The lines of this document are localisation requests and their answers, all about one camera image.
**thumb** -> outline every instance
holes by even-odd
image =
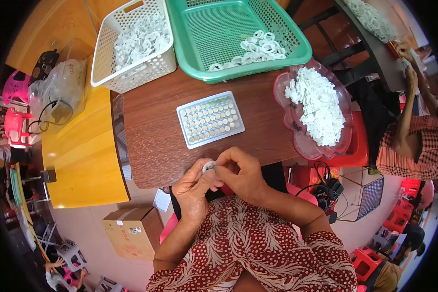
[[[214,170],[216,170],[216,173],[219,176],[220,180],[222,180],[224,183],[226,183],[230,188],[233,187],[233,185],[235,184],[235,181],[237,179],[236,174],[234,174],[227,167],[223,167],[221,165],[216,165],[214,167]]]
[[[216,172],[214,169],[209,169],[199,178],[198,183],[196,183],[192,190],[196,193],[205,194],[215,179]]]

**green plastic basket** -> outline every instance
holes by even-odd
[[[166,0],[178,64],[195,79],[213,84],[255,73],[304,64],[311,59],[310,43],[275,0]],[[251,63],[208,72],[245,50],[240,42],[257,30],[272,32],[287,59]]]

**polka dot fabric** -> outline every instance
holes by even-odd
[[[305,241],[290,222],[238,196],[210,203],[192,247],[175,270],[154,273],[148,292],[231,292],[246,269],[268,291],[356,291],[357,280],[335,234]]]

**pink glass plate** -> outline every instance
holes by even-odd
[[[339,97],[339,106],[346,121],[339,142],[332,147],[318,146],[312,137],[306,135],[306,126],[300,121],[300,117],[303,114],[303,105],[301,103],[295,105],[284,96],[285,87],[289,86],[291,79],[297,76],[298,70],[302,67],[315,68],[318,73],[325,76],[335,85],[334,89]],[[344,155],[349,147],[352,138],[352,128],[354,127],[349,92],[347,92],[344,85],[339,82],[331,71],[327,70],[313,58],[306,64],[290,66],[287,69],[288,72],[280,74],[274,82],[274,99],[285,111],[284,125],[294,132],[293,144],[295,150],[297,150],[300,156],[308,160],[319,159],[323,156],[326,159],[331,159],[335,155]]]

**cardboard box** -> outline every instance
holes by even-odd
[[[154,207],[119,209],[102,219],[118,256],[152,261],[163,230]]]
[[[330,166],[332,178],[339,179],[340,167]],[[323,177],[325,167],[318,167],[318,173]],[[321,181],[318,177],[316,169],[313,166],[296,165],[292,168],[293,185],[303,189],[310,184],[319,184]],[[307,192],[312,193],[316,189],[315,186],[306,189]]]

